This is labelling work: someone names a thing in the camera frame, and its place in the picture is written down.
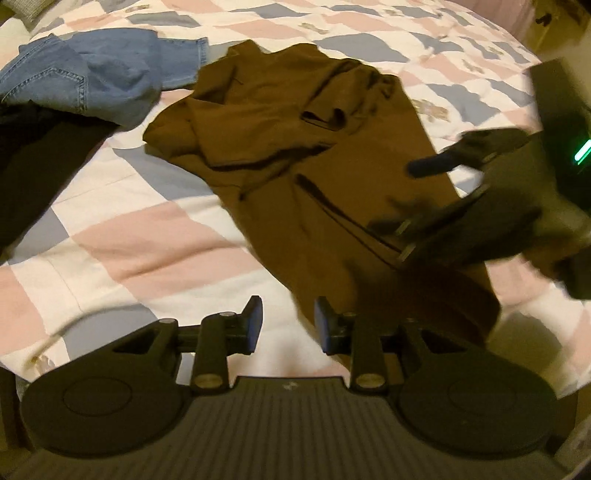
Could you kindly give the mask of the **brown zip sweater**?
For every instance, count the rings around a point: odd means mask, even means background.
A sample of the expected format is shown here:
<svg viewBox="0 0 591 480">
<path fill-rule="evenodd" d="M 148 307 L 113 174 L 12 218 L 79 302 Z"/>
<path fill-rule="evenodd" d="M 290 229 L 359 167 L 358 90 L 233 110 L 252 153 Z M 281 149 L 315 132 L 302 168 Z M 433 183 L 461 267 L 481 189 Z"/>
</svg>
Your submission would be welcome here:
<svg viewBox="0 0 591 480">
<path fill-rule="evenodd" d="M 447 175 L 414 179 L 432 144 L 400 80 L 315 45 L 231 46 L 143 139 L 204 180 L 304 317 L 318 298 L 391 323 L 415 318 L 475 344 L 500 305 L 487 271 L 410 268 L 405 243 L 370 230 L 454 203 Z"/>
</svg>

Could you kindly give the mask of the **black garment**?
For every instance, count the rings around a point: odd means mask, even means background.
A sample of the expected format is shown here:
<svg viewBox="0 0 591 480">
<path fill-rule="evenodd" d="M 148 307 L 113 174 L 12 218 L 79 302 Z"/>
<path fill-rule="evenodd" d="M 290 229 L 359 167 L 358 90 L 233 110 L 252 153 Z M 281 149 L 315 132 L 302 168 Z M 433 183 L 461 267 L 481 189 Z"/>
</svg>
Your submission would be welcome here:
<svg viewBox="0 0 591 480">
<path fill-rule="evenodd" d="M 1 106 L 1 249 L 19 240 L 118 128 L 39 106 Z"/>
</svg>

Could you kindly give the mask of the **blue denim jeans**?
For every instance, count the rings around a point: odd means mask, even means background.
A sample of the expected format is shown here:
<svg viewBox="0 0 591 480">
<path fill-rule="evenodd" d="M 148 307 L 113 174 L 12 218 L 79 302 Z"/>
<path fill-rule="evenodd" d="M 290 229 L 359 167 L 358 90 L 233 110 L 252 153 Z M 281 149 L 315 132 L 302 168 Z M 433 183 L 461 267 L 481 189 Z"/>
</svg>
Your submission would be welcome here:
<svg viewBox="0 0 591 480">
<path fill-rule="evenodd" d="M 206 38 L 160 38 L 139 28 L 49 34 L 19 47 L 1 70 L 1 101 L 96 117 L 130 130 L 163 91 L 197 81 Z"/>
</svg>

